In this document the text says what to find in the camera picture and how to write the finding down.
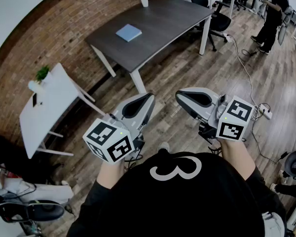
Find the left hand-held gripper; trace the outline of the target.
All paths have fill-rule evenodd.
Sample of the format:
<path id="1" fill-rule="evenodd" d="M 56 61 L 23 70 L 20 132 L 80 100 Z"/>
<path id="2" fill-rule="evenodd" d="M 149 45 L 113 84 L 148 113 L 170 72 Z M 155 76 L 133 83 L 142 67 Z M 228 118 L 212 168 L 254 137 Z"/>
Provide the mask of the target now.
<path id="1" fill-rule="evenodd" d="M 109 164 L 138 160 L 144 145 L 141 130 L 155 106 L 152 93 L 135 95 L 117 106 L 118 112 L 96 119 L 83 135 L 91 152 Z"/>

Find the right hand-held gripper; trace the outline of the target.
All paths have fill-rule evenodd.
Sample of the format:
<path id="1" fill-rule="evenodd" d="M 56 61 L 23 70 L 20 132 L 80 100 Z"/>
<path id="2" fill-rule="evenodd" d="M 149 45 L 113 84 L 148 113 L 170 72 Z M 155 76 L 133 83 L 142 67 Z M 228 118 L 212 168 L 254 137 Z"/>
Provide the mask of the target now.
<path id="1" fill-rule="evenodd" d="M 216 138 L 240 141 L 254 110 L 237 96 L 219 96 L 204 87 L 178 90 L 176 101 L 190 116 L 200 119 L 198 134 L 209 143 Z"/>

